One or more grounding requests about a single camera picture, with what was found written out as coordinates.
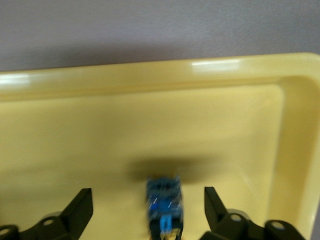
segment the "yellow plastic bin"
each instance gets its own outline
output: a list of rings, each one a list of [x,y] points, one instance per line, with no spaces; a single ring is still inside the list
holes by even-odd
[[[204,186],[257,224],[309,238],[320,198],[320,56],[130,63],[0,74],[0,225],[25,230],[92,188],[81,239],[148,239],[149,175],[179,174],[185,240]]]

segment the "bright blue part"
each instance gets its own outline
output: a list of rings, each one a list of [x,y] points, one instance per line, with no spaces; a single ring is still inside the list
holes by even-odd
[[[172,219],[183,218],[181,184],[179,177],[148,179],[146,184],[149,221],[160,220],[163,215]]]
[[[172,231],[172,216],[162,215],[160,218],[161,233],[170,233]]]

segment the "yellow tray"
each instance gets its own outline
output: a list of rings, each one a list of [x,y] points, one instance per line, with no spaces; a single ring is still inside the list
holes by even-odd
[[[148,239],[149,175],[179,174],[183,238],[204,186],[309,238],[320,198],[320,57],[194,59],[0,74],[0,225],[31,227],[81,188],[83,240]]]

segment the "black robotic claw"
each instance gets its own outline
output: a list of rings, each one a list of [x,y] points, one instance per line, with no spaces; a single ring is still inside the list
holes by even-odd
[[[0,226],[0,240],[77,240],[92,214],[91,188],[83,188],[59,216],[49,216],[28,230],[16,225]]]
[[[264,227],[229,213],[213,187],[204,188],[204,210],[211,232],[200,240],[305,240],[290,223],[269,220]]]

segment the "small blue object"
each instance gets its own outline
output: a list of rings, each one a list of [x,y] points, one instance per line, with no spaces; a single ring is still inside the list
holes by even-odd
[[[180,240],[184,225],[180,178],[148,178],[146,198],[152,240],[163,240],[163,234]]]
[[[161,233],[171,233],[172,231],[172,216],[162,215],[160,218],[160,230]]]

